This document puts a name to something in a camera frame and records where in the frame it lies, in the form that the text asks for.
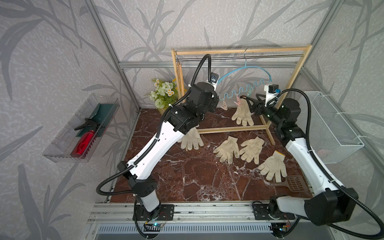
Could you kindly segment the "white glove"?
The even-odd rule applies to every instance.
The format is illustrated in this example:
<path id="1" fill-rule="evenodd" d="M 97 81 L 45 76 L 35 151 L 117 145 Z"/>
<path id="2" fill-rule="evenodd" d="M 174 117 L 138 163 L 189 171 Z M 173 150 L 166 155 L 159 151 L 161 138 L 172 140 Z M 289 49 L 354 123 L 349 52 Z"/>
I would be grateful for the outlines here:
<path id="1" fill-rule="evenodd" d="M 249 105 L 245 99 L 240 99 L 240 104 L 232 116 L 232 121 L 236 121 L 237 125 L 242 125 L 244 127 L 254 125 Z"/>
<path id="2" fill-rule="evenodd" d="M 240 157 L 238 139 L 228 136 L 228 139 L 214 149 L 213 153 L 219 158 L 220 163 L 232 164 L 234 158 Z"/>
<path id="3" fill-rule="evenodd" d="M 185 150 L 186 152 L 191 150 L 198 150 L 200 147 L 204 146 L 203 140 L 196 127 L 190 129 L 186 135 L 178 140 L 178 143 L 181 144 L 181 149 Z"/>
<path id="4" fill-rule="evenodd" d="M 284 159 L 285 155 L 278 151 L 274 151 L 270 157 L 258 166 L 260 174 L 265 176 L 267 181 L 272 181 L 273 178 L 275 178 L 276 183 L 281 183 L 282 178 L 287 177 Z"/>
<path id="5" fill-rule="evenodd" d="M 240 156 L 243 161 L 247 163 L 254 162 L 259 164 L 259 155 L 263 149 L 265 141 L 259 137 L 255 139 L 246 140 L 241 143 L 242 149 L 240 150 Z"/>

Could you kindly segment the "orange clip hanger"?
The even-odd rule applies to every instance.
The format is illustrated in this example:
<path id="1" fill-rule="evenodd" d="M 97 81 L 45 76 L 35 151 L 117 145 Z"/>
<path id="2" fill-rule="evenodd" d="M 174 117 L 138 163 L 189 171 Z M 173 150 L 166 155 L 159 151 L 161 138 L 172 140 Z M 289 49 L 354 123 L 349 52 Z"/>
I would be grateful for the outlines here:
<path id="1" fill-rule="evenodd" d="M 180 97 L 182 97 L 186 93 L 186 90 L 185 90 L 182 65 L 179 61 L 176 61 L 176 68 L 177 68 L 177 76 L 178 76 L 177 80 L 179 83 L 179 93 L 180 93 Z"/>

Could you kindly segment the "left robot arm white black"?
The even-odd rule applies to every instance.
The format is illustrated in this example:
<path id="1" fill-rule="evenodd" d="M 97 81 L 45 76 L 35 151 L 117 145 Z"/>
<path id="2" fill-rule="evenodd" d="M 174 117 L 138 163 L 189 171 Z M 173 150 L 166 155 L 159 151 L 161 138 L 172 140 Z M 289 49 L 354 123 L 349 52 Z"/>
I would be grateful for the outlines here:
<path id="1" fill-rule="evenodd" d="M 213 78 L 211 72 L 208 72 L 206 82 L 196 82 L 204 63 L 207 63 L 209 68 L 212 66 L 211 55 L 206 54 L 202 57 L 193 75 L 190 88 L 163 113 L 153 138 L 134 158 L 123 165 L 122 170 L 102 181 L 96 188 L 97 194 L 101 196 L 116 195 L 115 192 L 102 191 L 102 187 L 120 176 L 125 176 L 130 184 L 130 189 L 123 191 L 123 194 L 136 194 L 149 213 L 160 208 L 161 203 L 156 193 L 157 182 L 152 177 L 153 169 L 178 140 L 204 120 L 207 112 L 215 111 L 219 102 L 214 87 L 217 78 Z"/>

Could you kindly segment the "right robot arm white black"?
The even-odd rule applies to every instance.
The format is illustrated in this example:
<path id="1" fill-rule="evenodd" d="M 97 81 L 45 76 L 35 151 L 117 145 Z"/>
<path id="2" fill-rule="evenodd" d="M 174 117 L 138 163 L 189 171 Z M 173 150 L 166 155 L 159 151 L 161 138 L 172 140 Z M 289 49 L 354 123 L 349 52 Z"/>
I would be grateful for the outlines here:
<path id="1" fill-rule="evenodd" d="M 357 238 L 366 240 L 380 240 L 384 237 L 384 222 L 371 209 L 358 199 L 358 194 L 353 188 L 346 188 L 325 166 L 321 158 L 313 150 L 310 143 L 310 127 L 312 117 L 312 104 L 307 94 L 300 93 L 307 104 L 307 125 L 303 131 L 296 124 L 301 112 L 297 100 L 286 98 L 282 105 L 276 108 L 277 101 L 286 90 L 267 90 L 265 95 L 258 94 L 256 99 L 241 96 L 247 102 L 250 112 L 256 116 L 265 116 L 275 125 L 275 132 L 286 150 L 295 158 L 309 180 L 314 197 L 300 199 L 294 197 L 277 197 L 273 203 L 282 213 L 296 215 L 300 219 L 311 221 L 316 226 L 327 225 L 335 230 Z M 339 222 L 348 221 L 355 209 L 359 206 L 370 215 L 378 224 L 380 230 L 377 234 L 367 235 L 356 233 L 337 226 Z"/>

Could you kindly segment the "brown slotted scoop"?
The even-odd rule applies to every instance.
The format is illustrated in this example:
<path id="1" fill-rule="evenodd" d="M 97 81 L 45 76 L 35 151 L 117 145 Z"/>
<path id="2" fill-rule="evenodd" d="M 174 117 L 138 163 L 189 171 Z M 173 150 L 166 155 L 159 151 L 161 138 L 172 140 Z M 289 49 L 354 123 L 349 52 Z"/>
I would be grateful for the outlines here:
<path id="1" fill-rule="evenodd" d="M 269 183 L 269 185 L 272 187 L 286 187 L 293 193 L 306 192 L 309 190 L 306 182 L 300 175 L 287 176 L 285 181 L 280 183 Z"/>

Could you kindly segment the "potted white flower plant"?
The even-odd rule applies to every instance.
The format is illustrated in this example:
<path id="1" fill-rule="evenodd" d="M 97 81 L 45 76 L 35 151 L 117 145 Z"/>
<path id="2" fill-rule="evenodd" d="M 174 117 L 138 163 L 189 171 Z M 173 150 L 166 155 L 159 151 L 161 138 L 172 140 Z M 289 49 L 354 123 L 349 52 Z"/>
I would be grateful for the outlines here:
<path id="1" fill-rule="evenodd" d="M 152 82 L 155 90 L 151 91 L 148 96 L 162 115 L 170 105 L 173 105 L 179 99 L 176 80 L 167 82 L 160 79 L 152 79 Z"/>

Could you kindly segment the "wooden clothes rack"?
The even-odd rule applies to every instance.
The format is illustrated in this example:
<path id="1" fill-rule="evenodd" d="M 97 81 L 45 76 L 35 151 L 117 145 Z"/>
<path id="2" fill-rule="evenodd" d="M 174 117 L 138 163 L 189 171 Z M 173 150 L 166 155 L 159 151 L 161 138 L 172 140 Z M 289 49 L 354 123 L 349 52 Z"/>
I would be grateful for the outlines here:
<path id="1" fill-rule="evenodd" d="M 205 55 L 205 54 L 217 54 L 217 55 L 222 55 L 222 54 L 240 54 L 240 53 L 243 53 L 244 56 L 243 57 L 223 57 L 223 58 L 215 58 L 215 60 L 220 60 L 220 59 L 226 59 L 226 60 L 234 60 L 234 59 L 244 59 L 246 62 L 247 62 L 247 59 L 265 59 L 265 58 L 288 58 L 288 57 L 300 57 L 299 61 L 296 63 L 296 66 L 295 66 L 295 69 L 294 69 L 294 72 L 292 73 L 291 75 L 291 78 L 290 80 L 288 81 L 287 83 L 287 86 L 286 86 L 286 89 L 290 89 L 293 85 L 293 83 L 295 82 L 297 76 L 299 75 L 299 72 L 300 70 L 302 69 L 305 61 L 307 60 L 307 58 L 309 57 L 310 53 L 311 53 L 311 50 L 312 50 L 313 46 L 311 44 L 307 44 L 306 47 L 288 47 L 288 48 L 265 48 L 265 49 L 244 49 L 244 50 L 201 50 L 201 51 L 176 51 L 175 49 L 172 49 L 171 50 L 171 54 L 172 54 L 172 59 L 173 59 L 173 65 L 174 65 L 174 71 L 175 71 L 175 79 L 176 79 L 176 83 L 177 83 L 177 87 L 179 88 L 179 83 L 178 83 L 178 76 L 177 76 L 177 68 L 176 68 L 176 61 L 179 61 L 179 62 L 182 62 L 182 61 L 199 61 L 199 59 L 177 59 L 178 56 L 184 56 L 184 55 Z M 278 53 L 282 53 L 282 52 L 297 52 L 297 51 L 303 51 L 302 54 L 293 54 L 293 55 L 287 55 L 287 54 L 284 54 L 284 55 L 271 55 L 271 56 L 250 56 L 250 57 L 247 57 L 246 53 L 275 53 L 275 52 L 278 52 Z M 229 72 L 227 73 L 226 75 L 224 75 L 223 77 L 221 77 L 218 81 L 218 84 L 221 83 L 223 81 L 223 79 L 225 79 L 227 76 L 229 76 L 230 74 L 236 72 L 236 71 L 240 71 L 242 69 L 250 69 L 250 68 L 254 68 L 254 69 L 260 69 L 260 70 L 263 70 L 264 72 L 267 73 L 267 71 L 262 68 L 262 67 L 259 67 L 259 66 L 251 66 L 251 65 L 247 65 L 247 63 L 245 63 L 245 66 L 242 67 L 242 68 L 238 68 L 238 69 L 235 69 L 233 70 L 232 72 Z M 271 78 L 271 75 L 269 73 L 267 73 L 269 75 L 269 81 L 271 82 L 272 78 Z M 263 81 L 260 80 L 260 83 L 257 84 L 257 82 L 254 82 L 252 85 L 247 85 L 245 87 L 245 89 L 243 88 L 239 88 L 239 91 L 232 91 L 231 93 L 231 96 L 228 95 L 228 93 L 225 93 L 224 94 L 224 97 L 222 99 L 220 99 L 220 101 L 223 101 L 224 102 L 224 106 L 227 106 L 226 103 L 225 103 L 225 100 L 226 99 L 230 99 L 232 98 L 233 96 L 236 96 L 237 99 L 238 99 L 238 105 L 240 104 L 240 94 L 242 93 L 247 93 L 246 97 L 249 97 L 251 94 L 251 91 L 255 90 L 256 87 L 259 87 L 262 85 L 262 83 L 264 83 Z M 225 127 L 225 128 L 209 128 L 209 129 L 198 129 L 199 133 L 202 135 L 202 134 L 217 134 L 217 133 L 230 133 L 230 132 L 243 132 L 243 131 L 266 131 L 269 139 L 270 139 L 270 142 L 272 145 L 276 145 L 276 141 L 270 131 L 270 126 L 272 124 L 271 121 L 268 121 L 266 122 L 265 118 L 263 116 L 260 116 L 260 119 L 261 119 L 261 122 L 262 122 L 262 125 L 254 125 L 254 126 L 237 126 L 237 127 Z"/>

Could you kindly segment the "green dustpan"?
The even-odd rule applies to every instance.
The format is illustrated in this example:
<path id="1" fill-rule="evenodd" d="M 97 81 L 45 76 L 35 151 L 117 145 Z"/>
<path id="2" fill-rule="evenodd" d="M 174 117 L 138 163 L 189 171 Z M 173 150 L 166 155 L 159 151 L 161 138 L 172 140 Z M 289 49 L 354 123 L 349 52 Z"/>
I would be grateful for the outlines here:
<path id="1" fill-rule="evenodd" d="M 96 123 L 98 125 L 94 129 L 96 131 L 96 137 L 100 138 L 111 122 L 117 106 L 115 104 L 98 104 L 97 107 L 92 112 L 89 118 L 85 118 L 85 122 L 75 130 L 80 132 L 77 134 L 77 137 L 82 137 L 83 134 L 90 131 Z"/>

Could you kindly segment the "red spray bottle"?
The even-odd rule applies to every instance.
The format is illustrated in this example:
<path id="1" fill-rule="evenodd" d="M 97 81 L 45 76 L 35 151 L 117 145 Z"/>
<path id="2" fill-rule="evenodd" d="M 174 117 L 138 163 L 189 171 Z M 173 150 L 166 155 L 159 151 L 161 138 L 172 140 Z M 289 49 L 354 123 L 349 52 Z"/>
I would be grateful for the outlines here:
<path id="1" fill-rule="evenodd" d="M 84 159 L 87 156 L 91 146 L 93 145 L 93 142 L 95 140 L 95 135 L 96 135 L 95 130 L 90 130 L 85 134 L 83 134 L 79 142 L 71 152 L 71 157 Z"/>

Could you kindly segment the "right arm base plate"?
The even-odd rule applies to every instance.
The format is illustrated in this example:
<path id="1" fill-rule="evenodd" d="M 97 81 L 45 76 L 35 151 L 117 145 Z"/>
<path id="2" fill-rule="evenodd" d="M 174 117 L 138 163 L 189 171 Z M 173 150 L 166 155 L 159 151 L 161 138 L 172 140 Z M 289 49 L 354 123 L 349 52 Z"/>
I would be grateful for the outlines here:
<path id="1" fill-rule="evenodd" d="M 252 209 L 255 220 L 259 221 L 294 221 L 296 216 L 291 213 L 283 213 L 278 210 L 273 212 L 269 210 L 269 204 L 264 204 L 260 201 L 252 202 Z"/>

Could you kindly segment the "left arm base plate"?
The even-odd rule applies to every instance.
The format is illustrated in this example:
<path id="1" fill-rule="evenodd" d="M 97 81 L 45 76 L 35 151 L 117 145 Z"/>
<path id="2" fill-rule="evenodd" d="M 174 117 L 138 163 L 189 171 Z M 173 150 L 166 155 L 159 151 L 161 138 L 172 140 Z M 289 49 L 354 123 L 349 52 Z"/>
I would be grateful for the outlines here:
<path id="1" fill-rule="evenodd" d="M 143 205 L 136 205 L 134 211 L 133 220 L 137 221 L 172 221 L 175 213 L 175 205 L 172 204 L 160 204 L 152 212 L 148 212 Z"/>

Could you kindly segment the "clear plastic wall bin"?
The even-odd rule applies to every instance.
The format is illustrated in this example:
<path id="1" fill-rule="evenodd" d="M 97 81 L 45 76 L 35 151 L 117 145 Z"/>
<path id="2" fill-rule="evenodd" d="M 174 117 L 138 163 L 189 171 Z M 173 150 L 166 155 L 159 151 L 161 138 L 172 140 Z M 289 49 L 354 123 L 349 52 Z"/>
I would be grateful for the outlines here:
<path id="1" fill-rule="evenodd" d="M 87 163 L 119 107 L 117 97 L 91 94 L 43 156 L 54 163 Z"/>

